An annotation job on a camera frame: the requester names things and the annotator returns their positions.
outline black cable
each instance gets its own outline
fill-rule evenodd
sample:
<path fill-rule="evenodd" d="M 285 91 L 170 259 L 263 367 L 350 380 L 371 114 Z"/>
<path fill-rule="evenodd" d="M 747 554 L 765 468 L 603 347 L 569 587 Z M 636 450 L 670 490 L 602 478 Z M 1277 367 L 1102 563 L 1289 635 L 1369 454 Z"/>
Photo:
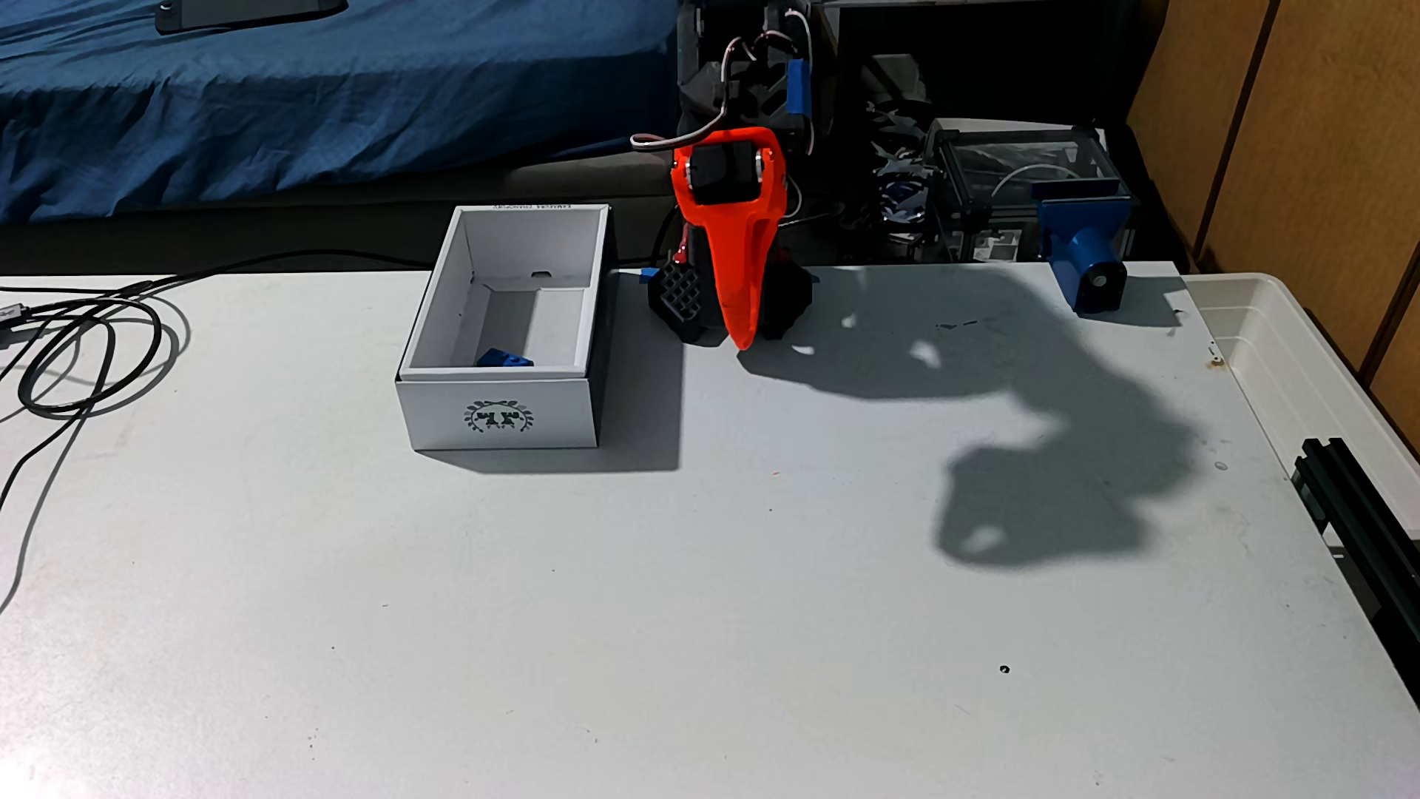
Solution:
<path fill-rule="evenodd" d="M 828 210 L 819 213 L 809 213 L 807 216 L 795 216 L 794 219 L 780 221 L 780 228 L 794 227 L 795 224 L 805 224 L 808 221 L 818 221 L 819 219 L 831 219 L 843 213 L 846 206 L 841 202 L 835 202 Z"/>
<path fill-rule="evenodd" d="M 665 250 L 662 250 L 660 247 L 665 246 L 666 233 L 670 230 L 670 223 L 676 219 L 676 214 L 679 213 L 680 213 L 679 204 L 672 206 L 670 210 L 666 211 L 666 217 L 660 220 L 660 227 L 656 228 L 656 243 L 650 246 L 649 255 L 619 260 L 616 261 L 616 265 L 630 265 L 633 263 L 645 263 L 649 265 L 656 265 L 656 263 L 660 261 L 660 258 L 665 257 L 666 254 Z"/>
<path fill-rule="evenodd" d="M 236 263 L 227 263 L 222 265 L 213 265 L 207 268 L 199 268 L 189 271 L 186 274 L 173 274 L 169 277 L 160 277 L 158 280 L 141 280 L 138 282 L 124 285 L 121 288 L 38 288 L 38 287 L 10 287 L 0 285 L 0 291 L 4 292 L 70 292 L 70 294 L 94 294 L 92 297 L 81 297 L 74 299 L 60 299 L 55 302 L 45 302 L 36 307 L 20 307 L 17 312 L 9 318 L 0 321 L 0 334 L 13 331 L 20 326 L 36 325 L 26 332 L 30 332 L 30 338 L 20 346 L 20 351 L 3 369 L 0 369 L 0 379 L 4 379 L 10 370 L 24 358 L 34 345 L 45 336 L 45 332 L 51 329 L 53 325 L 58 324 L 54 331 L 54 336 L 44 342 L 34 358 L 20 373 L 20 385 L 17 389 L 20 397 L 20 406 L 27 412 L 37 414 L 50 420 L 62 420 L 64 424 L 58 427 L 53 434 L 41 441 L 34 450 L 26 453 L 10 470 L 10 477 L 4 483 L 4 488 L 0 490 L 0 511 L 4 509 L 6 501 L 10 497 L 10 490 L 14 487 L 16 480 L 20 477 L 20 470 L 24 468 L 31 458 L 44 451 L 45 447 L 54 444 L 64 431 L 74 429 L 85 417 L 88 417 L 94 409 L 104 403 L 119 390 L 132 385 L 135 379 L 143 375 L 148 366 L 158 356 L 158 349 L 162 345 L 163 325 L 158 315 L 158 311 L 148 304 L 148 298 L 158 291 L 169 288 L 180 282 L 192 282 L 196 280 L 203 280 L 214 274 L 222 274 L 224 271 L 233 271 L 237 268 L 256 265 L 260 263 L 267 263 L 288 257 L 304 257 L 304 255 L 339 255 L 339 257 L 361 257 L 369 260 L 381 260 L 386 263 L 393 263 L 399 265 L 423 267 L 430 268 L 433 264 L 426 261 L 417 261 L 402 257 L 383 255 L 378 253 L 366 253 L 361 250 L 291 250 L 284 253 L 273 253 L 266 255 L 257 255 L 246 260 L 239 260 Z M 108 315 L 124 309 L 141 311 L 146 318 L 142 321 L 152 329 L 152 339 L 148 343 L 148 349 L 138 359 L 138 362 L 124 372 L 118 379 L 109 382 L 109 368 L 114 365 L 114 355 L 118 349 L 118 332 Z M 102 362 L 99 365 L 98 379 L 94 380 L 94 386 L 87 396 L 75 399 L 70 403 L 40 403 L 40 396 L 44 392 L 36 395 L 36 385 L 44 375 L 44 369 L 53 362 L 60 352 L 62 352 L 70 345 L 77 345 L 80 338 L 82 338 L 89 329 L 95 326 L 102 326 L 108 334 L 106 343 L 104 346 Z M 10 602 L 14 599 L 16 592 L 20 589 L 20 578 L 24 573 L 24 559 L 30 549 L 30 529 L 26 529 L 24 538 L 20 542 L 20 555 L 16 561 L 14 580 L 10 583 L 10 590 L 4 600 L 0 602 L 0 613 L 4 613 L 10 607 Z"/>

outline plastic storage bin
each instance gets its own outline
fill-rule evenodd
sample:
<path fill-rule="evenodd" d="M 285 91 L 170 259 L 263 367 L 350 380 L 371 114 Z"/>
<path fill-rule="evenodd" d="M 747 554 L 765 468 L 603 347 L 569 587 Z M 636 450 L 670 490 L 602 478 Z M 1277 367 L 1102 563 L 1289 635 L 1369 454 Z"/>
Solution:
<path fill-rule="evenodd" d="M 1281 280 L 1189 274 L 1189 294 L 1288 475 L 1308 439 L 1342 439 L 1420 539 L 1420 464 Z"/>

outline blue block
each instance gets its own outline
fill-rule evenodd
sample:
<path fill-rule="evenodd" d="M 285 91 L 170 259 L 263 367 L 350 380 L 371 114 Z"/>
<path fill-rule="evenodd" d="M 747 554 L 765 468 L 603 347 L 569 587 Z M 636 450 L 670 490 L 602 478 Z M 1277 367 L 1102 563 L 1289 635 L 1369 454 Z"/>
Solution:
<path fill-rule="evenodd" d="M 784 106 L 790 114 L 814 115 L 814 85 L 809 81 L 808 61 L 802 58 L 790 61 L 788 98 L 784 101 Z"/>
<path fill-rule="evenodd" d="M 479 355 L 479 362 L 476 366 L 531 366 L 532 360 L 524 358 L 523 355 L 514 355 L 513 352 L 504 352 L 497 346 L 490 346 L 487 352 Z"/>

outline phone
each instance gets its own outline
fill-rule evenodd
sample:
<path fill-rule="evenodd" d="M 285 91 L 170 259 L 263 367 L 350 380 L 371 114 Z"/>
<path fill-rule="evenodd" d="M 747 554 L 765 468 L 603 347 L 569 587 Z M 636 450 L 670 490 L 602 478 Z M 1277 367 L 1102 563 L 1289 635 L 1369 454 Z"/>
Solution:
<path fill-rule="evenodd" d="M 297 23 L 338 14 L 345 0 L 160 0 L 153 27 L 166 35 L 196 28 Z"/>

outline printed logo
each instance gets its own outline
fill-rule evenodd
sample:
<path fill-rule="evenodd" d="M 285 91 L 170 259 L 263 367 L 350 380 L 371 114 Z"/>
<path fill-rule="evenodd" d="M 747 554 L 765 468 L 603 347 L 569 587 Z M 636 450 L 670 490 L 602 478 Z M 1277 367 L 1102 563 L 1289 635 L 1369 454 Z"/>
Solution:
<path fill-rule="evenodd" d="M 479 402 L 463 413 L 463 421 L 479 433 L 490 430 L 523 433 L 532 427 L 532 412 L 515 399 L 504 399 L 501 403 Z"/>

